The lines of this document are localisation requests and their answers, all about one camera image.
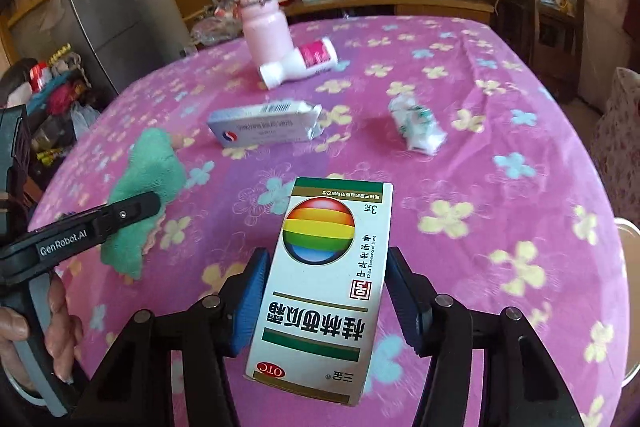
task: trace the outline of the pink bottle label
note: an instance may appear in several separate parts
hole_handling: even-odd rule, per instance
[[[310,42],[309,44],[300,46],[298,49],[307,68],[331,60],[331,55],[329,55],[329,51],[322,41]]]

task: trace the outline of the bottle lid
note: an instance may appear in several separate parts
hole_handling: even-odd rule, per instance
[[[282,83],[282,73],[279,62],[267,62],[260,66],[260,76],[267,89],[275,89]]]

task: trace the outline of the human hand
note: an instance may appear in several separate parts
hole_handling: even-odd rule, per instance
[[[51,324],[45,332],[45,346],[53,357],[53,370],[62,381],[69,380],[74,364],[74,348],[82,340],[82,322],[69,315],[65,287],[56,274],[49,287]],[[16,353],[14,341],[25,341],[29,326],[24,317],[9,308],[0,308],[0,360],[4,368],[25,389],[34,390],[27,372]]]

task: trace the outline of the red square logo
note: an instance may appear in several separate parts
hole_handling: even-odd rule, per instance
[[[359,281],[354,279],[351,281],[351,293],[349,297],[351,299],[358,299],[360,301],[368,301],[371,296],[371,281]]]

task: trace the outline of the barcode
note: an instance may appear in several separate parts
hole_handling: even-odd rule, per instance
[[[262,108],[262,112],[285,112],[290,106],[290,102],[270,103]]]

